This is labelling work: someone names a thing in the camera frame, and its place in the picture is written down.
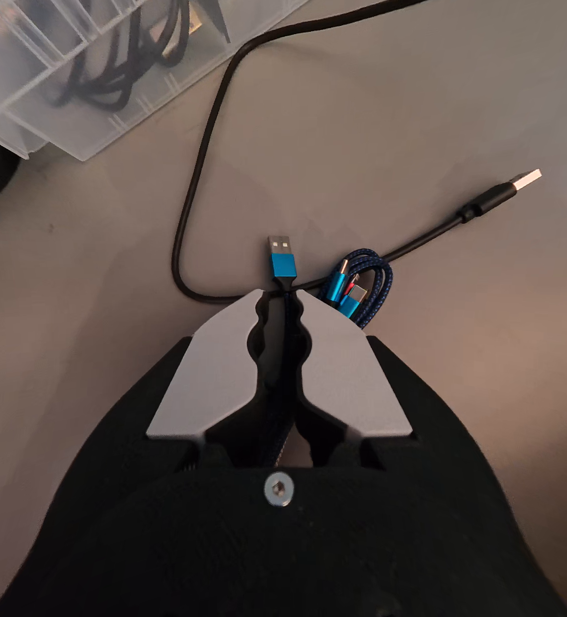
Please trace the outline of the clear plastic bin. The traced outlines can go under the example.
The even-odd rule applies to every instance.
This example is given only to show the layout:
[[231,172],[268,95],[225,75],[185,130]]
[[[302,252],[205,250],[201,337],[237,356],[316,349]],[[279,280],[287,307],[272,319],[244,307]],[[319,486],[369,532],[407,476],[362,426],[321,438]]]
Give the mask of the clear plastic bin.
[[85,161],[305,1],[0,1],[0,145]]

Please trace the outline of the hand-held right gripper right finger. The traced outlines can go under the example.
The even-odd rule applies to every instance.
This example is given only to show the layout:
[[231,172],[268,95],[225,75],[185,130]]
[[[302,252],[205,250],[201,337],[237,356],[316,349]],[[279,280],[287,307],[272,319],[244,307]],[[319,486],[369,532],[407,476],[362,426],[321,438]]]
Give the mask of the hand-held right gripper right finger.
[[307,347],[298,367],[297,428],[310,444],[359,443],[412,433],[368,337],[352,320],[297,291]]

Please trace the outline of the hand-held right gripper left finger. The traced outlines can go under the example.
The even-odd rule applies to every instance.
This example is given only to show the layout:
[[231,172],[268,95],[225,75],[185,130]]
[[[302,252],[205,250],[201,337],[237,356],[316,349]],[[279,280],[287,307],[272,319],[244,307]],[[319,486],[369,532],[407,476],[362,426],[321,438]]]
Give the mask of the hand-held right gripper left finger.
[[195,332],[146,430],[150,439],[203,443],[209,430],[257,400],[268,312],[268,294],[255,289]]

